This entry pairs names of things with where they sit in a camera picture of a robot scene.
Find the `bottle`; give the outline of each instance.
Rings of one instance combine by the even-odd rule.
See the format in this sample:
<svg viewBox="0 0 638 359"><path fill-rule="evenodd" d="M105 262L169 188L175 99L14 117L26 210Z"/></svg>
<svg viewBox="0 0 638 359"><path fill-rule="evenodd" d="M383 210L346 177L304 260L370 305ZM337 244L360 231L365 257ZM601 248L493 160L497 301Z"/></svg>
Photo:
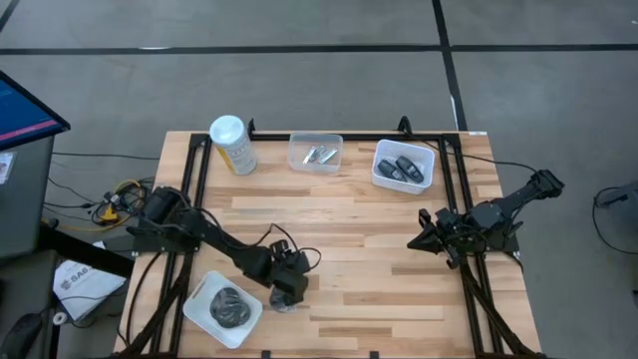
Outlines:
<svg viewBox="0 0 638 359"><path fill-rule="evenodd" d="M248 133L237 116L225 115L210 125L210 138L228 168L236 175L248 175L257 166Z"/></svg>

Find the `white plastic bowl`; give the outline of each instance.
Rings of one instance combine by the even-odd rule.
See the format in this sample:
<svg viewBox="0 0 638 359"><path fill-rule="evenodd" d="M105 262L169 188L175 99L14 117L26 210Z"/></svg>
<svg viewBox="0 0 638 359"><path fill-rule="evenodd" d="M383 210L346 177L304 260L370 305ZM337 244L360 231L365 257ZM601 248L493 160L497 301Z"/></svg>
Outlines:
<svg viewBox="0 0 638 359"><path fill-rule="evenodd" d="M417 169L421 171L424 178L421 183L388 179L381 174L381 171L377 168L381 160L387 160L394 165L400 156L412 161ZM432 150L390 140L380 140L375 151L375 159L372 162L372 184L405 193L421 194L427 187L432 185L434 167L435 153Z"/></svg>
<svg viewBox="0 0 638 359"><path fill-rule="evenodd" d="M222 288L234 288L237 290L241 299L250 307L250 318L243 325L227 329L219 325L210 314L210 303L215 294ZM235 349L243 343L257 324L257 320L263 311L263 305L257 298L224 278L223 275L216 271L210 271L190 294L186 303L183 304L182 311L188 319L219 340L221 344L230 349Z"/></svg>

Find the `concrete floor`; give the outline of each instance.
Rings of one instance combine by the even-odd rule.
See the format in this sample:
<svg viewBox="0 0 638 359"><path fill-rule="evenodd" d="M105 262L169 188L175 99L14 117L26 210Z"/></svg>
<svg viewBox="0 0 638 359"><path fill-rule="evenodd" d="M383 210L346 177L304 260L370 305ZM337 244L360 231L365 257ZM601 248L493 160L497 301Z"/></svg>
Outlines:
<svg viewBox="0 0 638 359"><path fill-rule="evenodd" d="M444 0L443 8L453 45L638 43L630 0ZM432 4L418 0L21 0L0 33L0 49L438 42ZM489 132L498 160L551 169L567 185L519 217L544 352L636 358L638 258L598 240L590 206L600 188L638 179L638 52L454 53L454 61L469 129ZM0 69L72 124L57 151L158 156L166 131L203 130L226 113L254 117L263 130L387 130L402 115L416 130L456 127L439 52L0 56ZM98 197L155 169L55 158L51 177ZM505 192L528 178L498 172ZM47 200L75 203L55 187ZM635 230L598 215L610 241L638 250ZM107 355L118 322L65 326L59 357Z"/></svg>

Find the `wooden tabletop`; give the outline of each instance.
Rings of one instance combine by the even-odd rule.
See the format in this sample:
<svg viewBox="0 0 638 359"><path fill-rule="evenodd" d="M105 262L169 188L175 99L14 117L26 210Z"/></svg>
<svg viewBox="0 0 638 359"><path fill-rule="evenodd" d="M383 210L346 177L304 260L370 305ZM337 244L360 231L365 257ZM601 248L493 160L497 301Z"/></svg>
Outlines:
<svg viewBox="0 0 638 359"><path fill-rule="evenodd" d="M156 184L180 187L190 134L166 135ZM465 154L491 158L485 134L460 135ZM216 270L260 299L264 312L250 336L234 350L184 318L179 357L259 357L262 350L272 351L274 358L367 357L370 351L379 351L382 357L473 356L460 274L448 269L443 257L406 248L421 232L418 210L434 213L448 206L439 153L432 186L411 195L372 185L376 144L345 142L341 168L334 176L294 172L287 163L287 142L254 142L258 167L245 177L233 175L213 149L203 206L224 229L250 243L275 222L299 246L321 250L323 260L308 274L305 300L294 313L281 314L268 304L269 289L245 278L229 258L203 245L194 258L190 290L207 272ZM450 163L460 199L453 158ZM475 203L501 196L493 164L466 159L466 167ZM197 175L192 178L194 190ZM264 244L280 238L283 235L273 233ZM313 253L308 255L311 261L316 259ZM151 257L137 258L131 288ZM164 264L162 255L142 285L132 338L157 307ZM487 268L501 315L523 343L540 350L520 268L500 254L487 256ZM489 350L486 319L479 313ZM168 347L172 313L166 318L162 350ZM124 315L122 331L126 320ZM116 350L122 348L119 340Z"/></svg>

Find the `computer monitor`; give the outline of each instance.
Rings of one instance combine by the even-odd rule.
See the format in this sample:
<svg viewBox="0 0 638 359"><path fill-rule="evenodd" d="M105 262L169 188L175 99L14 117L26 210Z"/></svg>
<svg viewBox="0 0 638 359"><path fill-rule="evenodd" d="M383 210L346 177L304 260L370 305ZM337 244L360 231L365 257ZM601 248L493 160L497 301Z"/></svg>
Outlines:
<svg viewBox="0 0 638 359"><path fill-rule="evenodd" d="M0 151L70 128L58 114L0 71Z"/></svg>

